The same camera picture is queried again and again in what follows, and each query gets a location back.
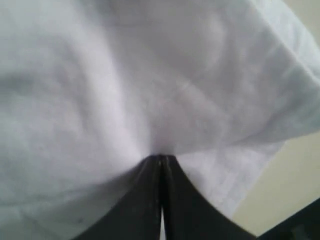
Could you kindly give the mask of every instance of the beige wall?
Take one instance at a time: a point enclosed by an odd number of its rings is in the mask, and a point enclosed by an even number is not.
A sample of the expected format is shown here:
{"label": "beige wall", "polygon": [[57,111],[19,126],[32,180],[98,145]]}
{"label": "beige wall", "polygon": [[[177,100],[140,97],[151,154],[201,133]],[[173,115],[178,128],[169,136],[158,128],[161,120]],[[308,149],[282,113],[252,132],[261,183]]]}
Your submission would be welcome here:
{"label": "beige wall", "polygon": [[[320,0],[285,2],[320,43]],[[318,198],[320,133],[290,140],[263,172],[233,220],[258,236]]]}

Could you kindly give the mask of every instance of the wrinkled fabric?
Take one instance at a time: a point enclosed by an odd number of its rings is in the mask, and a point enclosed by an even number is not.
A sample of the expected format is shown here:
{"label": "wrinkled fabric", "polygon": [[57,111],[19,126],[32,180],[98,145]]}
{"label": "wrinkled fabric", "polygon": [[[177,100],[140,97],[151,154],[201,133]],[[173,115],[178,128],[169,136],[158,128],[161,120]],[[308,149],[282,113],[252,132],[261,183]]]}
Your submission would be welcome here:
{"label": "wrinkled fabric", "polygon": [[0,0],[0,238],[73,238],[159,153],[232,216],[319,129],[319,63],[278,0]]}

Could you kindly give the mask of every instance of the white cloth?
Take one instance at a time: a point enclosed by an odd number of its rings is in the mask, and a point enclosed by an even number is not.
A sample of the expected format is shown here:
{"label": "white cloth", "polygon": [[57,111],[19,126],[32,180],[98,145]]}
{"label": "white cloth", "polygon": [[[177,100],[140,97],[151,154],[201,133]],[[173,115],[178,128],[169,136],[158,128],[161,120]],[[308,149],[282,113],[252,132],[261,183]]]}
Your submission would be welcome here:
{"label": "white cloth", "polygon": [[318,130],[319,63],[277,0],[0,0],[0,239],[71,239],[158,153],[230,217]]}

